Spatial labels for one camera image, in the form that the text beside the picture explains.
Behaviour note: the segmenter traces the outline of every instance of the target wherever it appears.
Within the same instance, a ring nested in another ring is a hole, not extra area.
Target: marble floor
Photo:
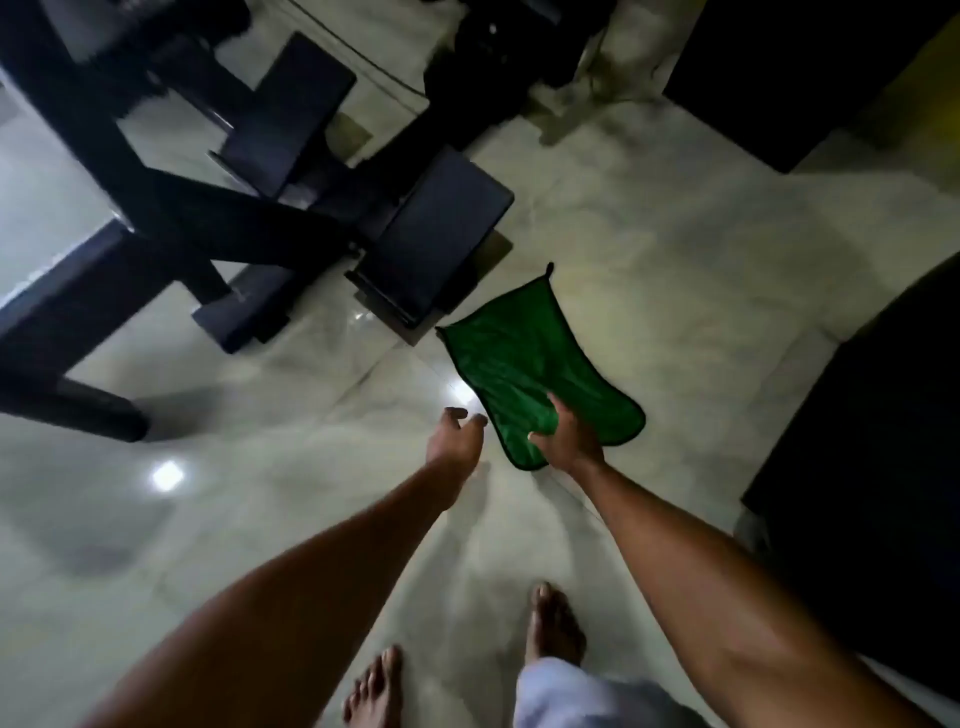
[[[457,12],[301,2],[412,84]],[[673,22],[668,5],[625,0],[611,53],[631,29],[655,44]],[[360,157],[422,107],[285,0],[261,2],[221,61],[255,83],[297,28],[360,74],[343,107],[370,136]],[[147,102],[123,128],[153,166],[228,183],[204,156],[222,133],[182,99]],[[649,416],[609,458],[727,530],[837,342],[960,246],[960,201],[842,132],[784,177],[656,101],[603,109],[552,148],[516,119],[472,156],[516,193],[499,227],[513,249],[451,319],[554,261],[584,350]],[[84,171],[34,118],[4,107],[0,292],[107,217]],[[72,376],[154,415],[152,442],[0,417],[0,722],[70,725],[204,599],[417,467],[441,407],[479,408],[439,340],[403,343],[354,298],[345,269],[269,346],[221,354],[174,286],[79,365]],[[161,466],[182,473],[176,487],[157,488]],[[543,577],[570,592],[587,667],[653,677],[719,724],[572,484],[513,469],[493,437],[356,667],[399,642],[408,725],[506,726],[526,595]],[[899,684],[960,725],[956,706]],[[321,721],[338,722],[335,711]]]

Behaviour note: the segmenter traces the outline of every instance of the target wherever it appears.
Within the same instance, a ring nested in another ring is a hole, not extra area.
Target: black object
[[[0,64],[117,213],[0,308],[4,411],[123,440],[142,437],[147,420],[134,405],[64,375],[169,283],[187,286],[201,303],[194,319],[225,351],[235,352],[253,338],[275,335],[299,292],[343,255],[351,239],[375,243],[401,203],[421,213],[430,206],[423,191],[393,197],[369,170],[349,170],[330,154],[324,125],[354,76],[304,36],[294,35],[266,88],[257,91],[244,91],[235,79],[222,83],[229,74],[195,41],[189,33],[167,38],[162,52],[141,60],[211,118],[236,129],[225,149],[230,164],[243,159],[237,166],[271,196],[304,169],[325,207],[296,209],[146,168],[97,103],[102,88],[90,81],[89,67],[73,61],[38,2],[0,0]],[[130,44],[138,52],[145,46],[142,40]],[[191,67],[200,72],[191,74]],[[311,69],[321,72],[312,77],[318,83],[310,83]],[[284,99],[284,89],[293,101]],[[259,106],[258,97],[267,104]],[[291,129],[298,133],[282,134]],[[253,149],[267,155],[259,164]],[[462,175],[469,189],[502,202],[502,187],[483,184],[489,178],[458,159],[461,173],[471,172]],[[437,185],[422,190],[433,194]],[[503,213],[474,202],[476,224],[450,230],[452,238],[444,241],[453,249],[475,248]],[[417,219],[425,224],[428,217]],[[404,221],[409,212],[397,218],[398,230]],[[227,284],[211,259],[251,265]]]
[[[780,172],[889,84],[952,0],[709,0],[664,91]]]
[[[843,643],[960,699],[960,255],[842,344],[743,498]]]
[[[356,75],[294,33],[217,158],[264,197],[276,198],[356,83]]]
[[[572,76],[611,8],[612,0],[471,2],[455,50],[427,68],[429,109],[351,170],[327,149],[324,127],[355,77],[295,34],[248,89],[212,55],[250,25],[239,0],[153,8],[82,65],[37,0],[0,0],[0,64],[117,212],[0,309],[0,409],[142,437],[147,420],[130,402],[64,375],[174,280],[200,302],[194,319],[227,352],[275,335],[298,294],[350,242],[368,251],[351,277],[408,326],[449,306],[464,263],[513,199],[453,150],[517,113],[537,79]],[[263,198],[144,167],[108,113],[167,88],[230,132],[218,159]],[[273,202],[288,182],[313,189],[316,203]],[[227,283],[211,259],[250,265]]]
[[[513,201],[509,189],[446,149],[348,278],[415,328]]]

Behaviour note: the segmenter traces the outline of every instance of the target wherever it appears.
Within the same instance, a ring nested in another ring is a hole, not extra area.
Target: pant leg
[[[707,728],[656,683],[618,683],[547,657],[516,681],[514,728]]]

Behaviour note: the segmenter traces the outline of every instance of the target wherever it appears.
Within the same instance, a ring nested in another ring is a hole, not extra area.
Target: forearm
[[[443,465],[424,466],[213,597],[89,725],[312,725],[448,505],[450,477]]]
[[[728,535],[602,463],[575,477],[691,681],[727,722],[782,725],[793,715],[793,724],[810,725],[822,713],[836,725],[867,717],[877,725],[915,724],[911,708],[836,646]]]

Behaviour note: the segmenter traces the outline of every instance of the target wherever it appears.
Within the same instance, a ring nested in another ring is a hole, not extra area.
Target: bare foot
[[[344,701],[344,723],[350,728],[399,728],[402,667],[403,655],[396,645],[377,655]]]
[[[587,637],[566,595],[544,581],[534,589],[532,601],[524,663],[532,665],[541,657],[556,657],[579,667],[587,651]]]

